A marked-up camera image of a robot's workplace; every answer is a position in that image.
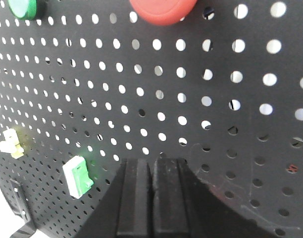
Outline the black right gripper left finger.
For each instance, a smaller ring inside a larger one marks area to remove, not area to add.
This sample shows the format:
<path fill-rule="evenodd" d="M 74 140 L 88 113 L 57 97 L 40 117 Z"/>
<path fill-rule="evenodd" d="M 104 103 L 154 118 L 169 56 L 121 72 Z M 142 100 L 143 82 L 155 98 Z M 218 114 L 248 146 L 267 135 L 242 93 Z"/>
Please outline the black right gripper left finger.
<path fill-rule="evenodd" d="M 150 236 L 152 182 L 146 160 L 126 161 L 116 234 L 118 236 Z"/>

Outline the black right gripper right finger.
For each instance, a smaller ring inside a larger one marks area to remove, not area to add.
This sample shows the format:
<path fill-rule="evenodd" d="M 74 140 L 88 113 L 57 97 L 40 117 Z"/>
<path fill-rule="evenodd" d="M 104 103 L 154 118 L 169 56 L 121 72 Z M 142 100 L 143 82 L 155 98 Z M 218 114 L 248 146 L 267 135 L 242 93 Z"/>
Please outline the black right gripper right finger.
<path fill-rule="evenodd" d="M 153 173 L 153 233 L 188 235 L 189 224 L 176 159 L 158 159 Z"/>

